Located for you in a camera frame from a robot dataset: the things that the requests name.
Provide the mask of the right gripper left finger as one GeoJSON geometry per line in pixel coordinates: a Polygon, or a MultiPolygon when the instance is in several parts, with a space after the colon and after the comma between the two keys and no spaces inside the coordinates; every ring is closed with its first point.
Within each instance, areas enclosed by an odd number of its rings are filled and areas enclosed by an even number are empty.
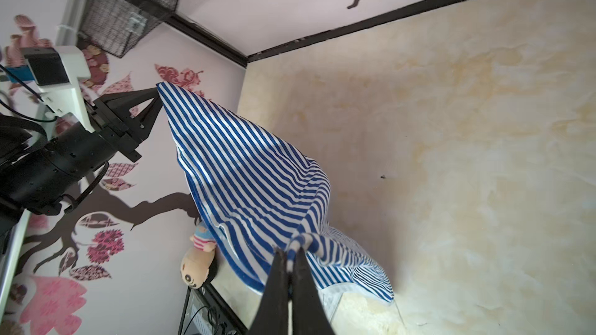
{"type": "Polygon", "coordinates": [[[289,322],[289,284],[287,254],[276,250],[272,267],[248,335],[287,335],[289,322]]]}

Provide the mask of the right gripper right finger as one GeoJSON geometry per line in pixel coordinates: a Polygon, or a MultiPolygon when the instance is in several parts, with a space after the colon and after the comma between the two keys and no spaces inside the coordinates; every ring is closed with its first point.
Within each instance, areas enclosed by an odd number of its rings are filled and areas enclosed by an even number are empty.
{"type": "Polygon", "coordinates": [[[306,252],[299,249],[291,275],[294,335],[334,335],[318,295],[306,252]]]}

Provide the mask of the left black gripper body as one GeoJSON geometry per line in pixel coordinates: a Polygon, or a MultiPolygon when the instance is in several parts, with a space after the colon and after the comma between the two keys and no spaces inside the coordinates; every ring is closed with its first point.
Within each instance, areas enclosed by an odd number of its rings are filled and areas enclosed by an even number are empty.
{"type": "Polygon", "coordinates": [[[106,94],[88,110],[99,135],[131,162],[149,137],[163,103],[157,88],[106,94]]]}

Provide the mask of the blue white striped tank top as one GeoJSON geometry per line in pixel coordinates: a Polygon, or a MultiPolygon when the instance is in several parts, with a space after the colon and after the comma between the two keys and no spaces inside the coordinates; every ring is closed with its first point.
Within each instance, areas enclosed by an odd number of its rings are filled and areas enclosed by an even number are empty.
{"type": "Polygon", "coordinates": [[[262,293],[274,254],[304,250],[316,287],[383,302],[383,268],[328,221],[331,185],[312,158],[262,127],[168,82],[157,86],[192,198],[242,282],[262,293]]]}

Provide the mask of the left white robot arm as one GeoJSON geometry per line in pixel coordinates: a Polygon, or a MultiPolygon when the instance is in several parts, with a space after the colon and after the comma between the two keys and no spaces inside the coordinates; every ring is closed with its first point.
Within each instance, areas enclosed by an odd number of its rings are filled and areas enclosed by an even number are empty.
{"type": "Polygon", "coordinates": [[[76,209],[107,173],[110,159],[121,153],[136,162],[138,146],[155,125],[162,102],[156,88],[104,95],[84,105],[81,123],[49,139],[36,122],[3,116],[1,126],[38,131],[32,150],[1,165],[1,308],[12,281],[31,214],[57,215],[67,200],[76,209]]]}

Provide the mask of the plush doll head toy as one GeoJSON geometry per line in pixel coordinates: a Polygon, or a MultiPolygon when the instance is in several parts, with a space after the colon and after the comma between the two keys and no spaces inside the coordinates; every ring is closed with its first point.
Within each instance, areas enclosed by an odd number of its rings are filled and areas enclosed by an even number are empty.
{"type": "Polygon", "coordinates": [[[203,221],[197,223],[190,241],[192,247],[183,257],[180,272],[189,288],[199,289],[217,275],[217,242],[203,221]]]}

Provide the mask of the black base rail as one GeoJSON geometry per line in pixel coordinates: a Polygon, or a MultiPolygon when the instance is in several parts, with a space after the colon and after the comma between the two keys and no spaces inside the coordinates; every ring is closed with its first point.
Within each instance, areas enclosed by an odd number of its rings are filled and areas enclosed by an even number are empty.
{"type": "Polygon", "coordinates": [[[187,290],[178,335],[246,333],[248,328],[211,284],[187,290]]]}

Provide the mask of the left aluminium frame bar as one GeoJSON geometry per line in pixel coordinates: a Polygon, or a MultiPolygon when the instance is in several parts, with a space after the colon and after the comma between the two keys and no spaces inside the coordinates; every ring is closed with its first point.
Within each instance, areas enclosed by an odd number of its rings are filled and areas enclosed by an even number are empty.
{"type": "Polygon", "coordinates": [[[55,46],[75,46],[87,0],[67,0],[61,23],[57,26],[55,46]]]}

